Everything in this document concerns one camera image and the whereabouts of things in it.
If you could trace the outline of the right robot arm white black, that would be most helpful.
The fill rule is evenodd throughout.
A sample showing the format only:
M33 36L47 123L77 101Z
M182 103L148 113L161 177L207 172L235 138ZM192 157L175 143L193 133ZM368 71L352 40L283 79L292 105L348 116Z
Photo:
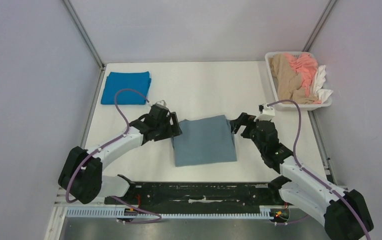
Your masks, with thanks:
M291 204L318 221L332 240L369 239L374 223L363 195L345 190L313 172L280 142L275 124L243 112L229 122L232 134L250 139L264 164L279 176L268 183L268 199Z

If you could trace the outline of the grey-blue t shirt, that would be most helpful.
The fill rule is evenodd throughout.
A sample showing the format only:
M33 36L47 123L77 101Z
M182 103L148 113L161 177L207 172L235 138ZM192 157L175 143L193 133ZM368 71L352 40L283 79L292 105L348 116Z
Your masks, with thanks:
M235 137L225 115L179 122L182 133L171 143L176 167L237 161Z

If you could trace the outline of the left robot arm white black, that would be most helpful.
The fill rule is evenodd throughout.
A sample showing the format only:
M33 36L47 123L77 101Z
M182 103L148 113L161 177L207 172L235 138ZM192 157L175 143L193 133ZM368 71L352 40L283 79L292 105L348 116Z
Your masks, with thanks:
M88 204L97 197L117 197L123 204L136 198L136 183L124 175L107 176L103 171L127 152L147 142L171 139L182 134L177 114L155 103L147 114L127 124L122 133L89 149L72 148L58 178L58 185L74 201Z

